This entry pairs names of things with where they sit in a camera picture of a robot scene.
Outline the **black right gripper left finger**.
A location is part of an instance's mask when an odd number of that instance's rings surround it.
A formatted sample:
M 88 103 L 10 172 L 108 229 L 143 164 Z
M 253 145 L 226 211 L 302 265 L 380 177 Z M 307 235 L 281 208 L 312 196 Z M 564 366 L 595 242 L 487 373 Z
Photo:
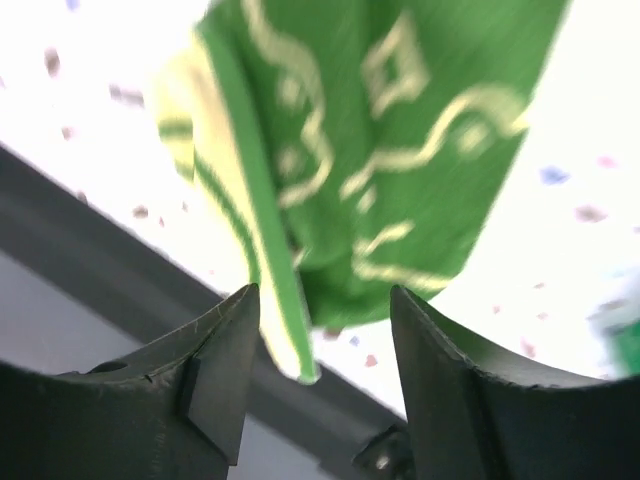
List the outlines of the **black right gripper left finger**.
M 223 479 L 238 462 L 260 306 L 248 285 L 86 373 L 1 366 L 5 479 Z

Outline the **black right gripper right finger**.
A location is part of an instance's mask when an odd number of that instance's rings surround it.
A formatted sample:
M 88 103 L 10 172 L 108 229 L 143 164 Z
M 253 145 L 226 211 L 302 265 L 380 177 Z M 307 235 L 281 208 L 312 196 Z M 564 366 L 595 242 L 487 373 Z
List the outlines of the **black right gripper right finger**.
M 419 478 L 638 478 L 637 378 L 604 381 L 530 360 L 400 286 L 390 314 Z

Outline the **green cream patterned towel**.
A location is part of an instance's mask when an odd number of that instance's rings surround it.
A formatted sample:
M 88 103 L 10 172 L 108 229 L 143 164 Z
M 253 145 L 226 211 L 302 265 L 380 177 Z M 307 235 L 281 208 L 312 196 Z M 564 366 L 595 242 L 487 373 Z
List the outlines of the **green cream patterned towel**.
M 148 101 L 260 289 L 282 373 L 315 326 L 462 271 L 528 130 L 566 1 L 218 1 Z

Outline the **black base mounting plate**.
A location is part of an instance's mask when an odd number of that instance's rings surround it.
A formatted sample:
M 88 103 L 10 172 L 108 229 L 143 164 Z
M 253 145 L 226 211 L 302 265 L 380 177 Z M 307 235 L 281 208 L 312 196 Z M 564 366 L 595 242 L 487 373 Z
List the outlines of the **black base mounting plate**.
M 1 154 L 1 250 L 55 289 L 138 341 L 150 341 L 217 305 L 221 298 L 163 255 L 54 184 L 9 151 Z M 303 386 L 282 376 L 264 346 L 249 393 L 252 470 L 267 442 L 308 454 L 336 479 L 405 479 L 401 419 L 324 370 Z

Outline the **green plastic tray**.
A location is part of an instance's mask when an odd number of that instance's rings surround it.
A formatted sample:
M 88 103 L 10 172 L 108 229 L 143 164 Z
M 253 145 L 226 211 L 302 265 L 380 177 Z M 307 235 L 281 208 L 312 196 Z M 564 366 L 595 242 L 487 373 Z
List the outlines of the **green plastic tray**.
M 639 373 L 639 268 L 616 272 L 599 285 L 590 327 L 604 348 L 604 365 L 617 378 Z

